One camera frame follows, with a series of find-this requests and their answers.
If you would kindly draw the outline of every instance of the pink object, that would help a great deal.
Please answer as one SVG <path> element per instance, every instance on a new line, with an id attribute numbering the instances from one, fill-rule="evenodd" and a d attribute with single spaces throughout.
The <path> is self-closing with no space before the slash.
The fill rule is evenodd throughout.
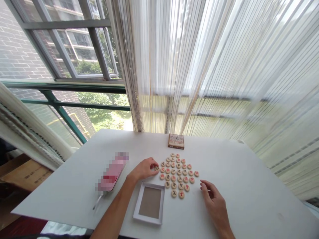
<path id="1" fill-rule="evenodd" d="M 112 191 L 117 179 L 121 175 L 126 162 L 128 161 L 126 153 L 116 153 L 115 159 L 111 161 L 109 168 L 101 176 L 101 180 L 98 183 L 98 191 Z"/>

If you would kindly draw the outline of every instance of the sheer curtain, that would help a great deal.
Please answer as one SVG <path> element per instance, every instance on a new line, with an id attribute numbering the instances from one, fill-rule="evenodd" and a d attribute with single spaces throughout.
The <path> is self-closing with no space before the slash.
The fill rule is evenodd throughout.
<path id="1" fill-rule="evenodd" d="M 243 140 L 319 196 L 319 0 L 117 0 L 135 130 Z"/>

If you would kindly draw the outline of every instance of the table surface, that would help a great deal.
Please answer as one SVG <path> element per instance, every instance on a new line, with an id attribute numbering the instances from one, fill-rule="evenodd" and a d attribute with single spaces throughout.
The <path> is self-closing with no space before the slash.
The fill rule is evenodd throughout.
<path id="1" fill-rule="evenodd" d="M 120 235 L 134 238 L 218 238 L 205 209 L 199 179 L 213 182 L 226 200 L 236 238 L 318 238 L 319 221 L 262 163 L 236 140 L 185 136 L 185 149 L 167 147 L 168 135 L 101 129 L 77 150 L 13 213 L 94 229 L 121 188 L 125 176 L 143 159 L 161 163 L 172 152 L 198 170 L 185 198 L 166 189 L 163 224 L 133 218 L 141 182 L 130 200 Z M 115 152 L 128 152 L 129 162 L 113 192 L 100 200 L 95 184 Z M 160 176 L 145 182 L 164 184 Z"/>

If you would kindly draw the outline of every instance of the right hand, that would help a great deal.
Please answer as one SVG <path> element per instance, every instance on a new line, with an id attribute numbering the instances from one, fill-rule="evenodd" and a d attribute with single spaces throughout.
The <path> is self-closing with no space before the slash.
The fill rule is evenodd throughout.
<path id="1" fill-rule="evenodd" d="M 225 199 L 211 182 L 201 180 L 200 185 L 205 206 L 220 238 L 235 238 L 230 228 Z"/>
<path id="2" fill-rule="evenodd" d="M 128 175 L 128 177 L 136 182 L 141 179 L 155 176 L 159 171 L 153 171 L 152 169 L 159 167 L 159 164 L 151 157 L 141 161 Z"/>

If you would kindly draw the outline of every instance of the white window frame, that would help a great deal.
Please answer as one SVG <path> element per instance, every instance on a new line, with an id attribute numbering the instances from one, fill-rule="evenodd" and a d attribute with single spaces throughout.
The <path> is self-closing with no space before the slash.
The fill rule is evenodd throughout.
<path id="1" fill-rule="evenodd" d="M 122 79 L 112 79 L 113 77 L 118 77 L 118 70 L 116 66 L 116 61 L 113 54 L 113 49 L 111 45 L 111 40 L 108 32 L 108 27 L 111 27 L 110 19 L 105 19 L 104 11 L 102 8 L 101 0 L 95 0 L 98 11 L 100 14 L 100 20 L 95 20 L 92 14 L 91 4 L 89 0 L 79 1 L 83 16 L 85 20 L 74 20 L 74 21 L 52 21 L 49 12 L 45 6 L 43 0 L 32 0 L 42 22 L 30 22 L 28 20 L 27 14 L 20 0 L 5 0 L 9 9 L 13 13 L 14 17 L 18 21 L 22 30 L 25 32 L 31 44 L 34 46 L 35 50 L 41 57 L 43 63 L 46 65 L 48 71 L 53 76 L 54 81 L 62 82 L 90 82 L 90 83 L 117 83 L 121 84 Z M 58 34 L 58 29 L 77 29 L 77 28 L 87 28 L 89 36 L 91 38 L 96 57 L 98 59 L 102 74 L 92 74 L 92 75 L 79 75 L 77 74 L 75 67 L 66 51 L 66 48 Z M 108 70 L 106 58 L 104 55 L 104 50 L 102 47 L 101 40 L 98 34 L 98 28 L 103 28 L 105 34 L 105 40 L 108 47 L 108 52 L 110 54 L 111 62 L 113 65 L 114 73 L 110 73 Z M 36 34 L 36 30 L 47 30 L 52 38 L 52 41 L 59 52 L 67 70 L 69 71 L 71 78 L 65 78 L 58 69 L 58 66 L 54 62 L 53 58 L 49 54 L 46 46 Z"/>

